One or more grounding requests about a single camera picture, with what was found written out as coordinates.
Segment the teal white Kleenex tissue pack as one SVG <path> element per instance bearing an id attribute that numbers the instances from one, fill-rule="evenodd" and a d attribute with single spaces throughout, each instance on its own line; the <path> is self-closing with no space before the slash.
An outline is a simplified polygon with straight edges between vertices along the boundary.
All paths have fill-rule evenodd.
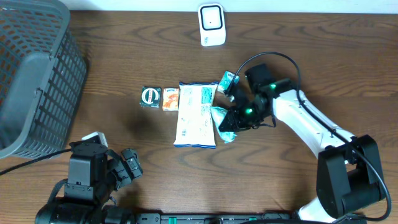
<path id="1" fill-rule="evenodd" d="M 230 87 L 231 83 L 234 82 L 234 84 L 237 84 L 239 82 L 240 77 L 237 76 L 236 78 L 234 78 L 234 76 L 235 74 L 233 74 L 232 72 L 225 71 L 218 84 L 217 91 L 224 95 L 227 95 L 227 90 Z"/>

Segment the cream wipes pack blue edges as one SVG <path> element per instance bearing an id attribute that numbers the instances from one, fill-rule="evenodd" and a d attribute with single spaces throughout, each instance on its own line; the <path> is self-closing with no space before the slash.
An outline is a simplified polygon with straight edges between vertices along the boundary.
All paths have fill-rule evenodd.
<path id="1" fill-rule="evenodd" d="M 216 147 L 211 107 L 218 82 L 179 83 L 175 147 Z"/>

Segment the orange tissue pack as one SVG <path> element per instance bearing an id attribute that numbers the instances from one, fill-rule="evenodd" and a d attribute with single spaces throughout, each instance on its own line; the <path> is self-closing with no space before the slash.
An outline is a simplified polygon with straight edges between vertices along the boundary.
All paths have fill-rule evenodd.
<path id="1" fill-rule="evenodd" d="M 179 94 L 179 88 L 165 88 L 163 92 L 162 109 L 164 111 L 178 111 Z"/>

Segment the black healing ointment box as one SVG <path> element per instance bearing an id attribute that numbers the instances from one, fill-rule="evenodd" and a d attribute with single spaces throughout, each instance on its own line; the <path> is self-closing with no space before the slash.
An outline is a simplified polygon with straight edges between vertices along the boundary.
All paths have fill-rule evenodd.
<path id="1" fill-rule="evenodd" d="M 140 105 L 142 107 L 159 108 L 161 100 L 161 88 L 142 87 Z"/>

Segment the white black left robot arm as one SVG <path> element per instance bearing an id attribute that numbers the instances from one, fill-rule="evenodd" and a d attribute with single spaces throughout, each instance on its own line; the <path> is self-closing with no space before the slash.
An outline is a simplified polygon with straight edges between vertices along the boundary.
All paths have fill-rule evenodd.
<path id="1" fill-rule="evenodd" d="M 111 194 L 143 175 L 137 152 L 119 155 L 97 139 L 70 143 L 68 178 L 58 182 L 36 224 L 135 223 L 132 212 L 107 205 Z"/>

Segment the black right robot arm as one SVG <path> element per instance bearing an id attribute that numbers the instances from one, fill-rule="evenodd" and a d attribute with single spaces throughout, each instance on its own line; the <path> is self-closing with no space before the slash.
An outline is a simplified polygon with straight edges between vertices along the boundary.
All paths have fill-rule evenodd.
<path id="1" fill-rule="evenodd" d="M 237 86 L 235 106 L 219 125 L 221 133 L 264 125 L 268 116 L 290 127 L 318 160 L 317 196 L 297 212 L 299 219 L 333 223 L 386 198 L 378 146 L 364 135 L 341 129 L 309 102 L 288 78 L 275 80 L 265 64 L 245 71 L 254 99 Z"/>

